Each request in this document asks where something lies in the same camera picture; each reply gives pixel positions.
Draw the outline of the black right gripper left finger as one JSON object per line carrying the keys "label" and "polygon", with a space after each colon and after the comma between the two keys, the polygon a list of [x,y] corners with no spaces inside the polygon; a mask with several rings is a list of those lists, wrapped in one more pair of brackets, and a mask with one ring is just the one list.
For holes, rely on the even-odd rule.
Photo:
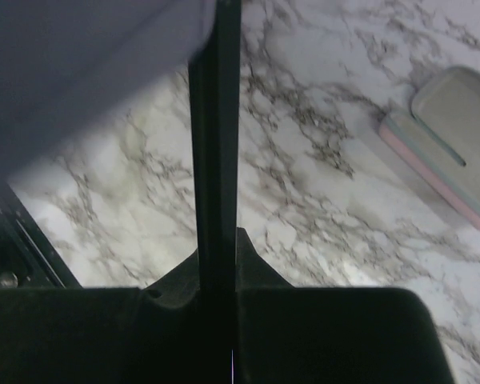
{"label": "black right gripper left finger", "polygon": [[0,289],[0,383],[192,383],[198,260],[146,289]]}

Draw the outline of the pink umbrella case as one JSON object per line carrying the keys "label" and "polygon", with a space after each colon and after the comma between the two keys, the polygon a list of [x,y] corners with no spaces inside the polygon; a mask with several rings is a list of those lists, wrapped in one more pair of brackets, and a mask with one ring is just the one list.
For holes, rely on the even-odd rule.
{"label": "pink umbrella case", "polygon": [[480,73],[454,66],[435,75],[407,112],[383,119],[381,139],[480,230]]}

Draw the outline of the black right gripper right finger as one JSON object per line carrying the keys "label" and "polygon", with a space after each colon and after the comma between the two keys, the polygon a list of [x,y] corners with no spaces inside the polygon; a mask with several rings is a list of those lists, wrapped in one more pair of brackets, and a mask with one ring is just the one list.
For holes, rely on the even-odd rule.
{"label": "black right gripper right finger", "polygon": [[289,284],[237,232],[236,383],[452,383],[414,292]]}

